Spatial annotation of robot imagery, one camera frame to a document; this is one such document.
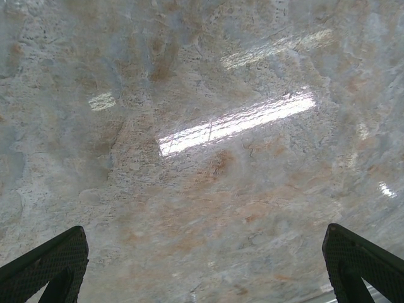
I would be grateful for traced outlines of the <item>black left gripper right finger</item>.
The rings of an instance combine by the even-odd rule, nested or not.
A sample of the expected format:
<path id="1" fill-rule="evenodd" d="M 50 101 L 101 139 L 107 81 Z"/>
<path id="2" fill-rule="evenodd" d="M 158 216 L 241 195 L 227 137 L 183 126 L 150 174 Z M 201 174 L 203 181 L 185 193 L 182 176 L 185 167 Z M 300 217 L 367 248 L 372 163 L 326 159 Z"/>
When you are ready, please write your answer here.
<path id="1" fill-rule="evenodd" d="M 390 302 L 403 302 L 403 260 L 337 224 L 328 225 L 322 252 L 338 302 L 374 302 L 365 283 Z"/>

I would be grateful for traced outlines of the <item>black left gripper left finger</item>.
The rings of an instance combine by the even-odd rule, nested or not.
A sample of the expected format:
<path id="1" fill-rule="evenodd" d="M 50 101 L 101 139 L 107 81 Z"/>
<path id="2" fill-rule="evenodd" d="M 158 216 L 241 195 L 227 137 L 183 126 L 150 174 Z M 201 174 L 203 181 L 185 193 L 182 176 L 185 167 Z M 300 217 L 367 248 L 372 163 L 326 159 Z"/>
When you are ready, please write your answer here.
<path id="1" fill-rule="evenodd" d="M 1 302 L 76 302 L 88 264 L 84 228 L 74 226 L 1 267 Z"/>

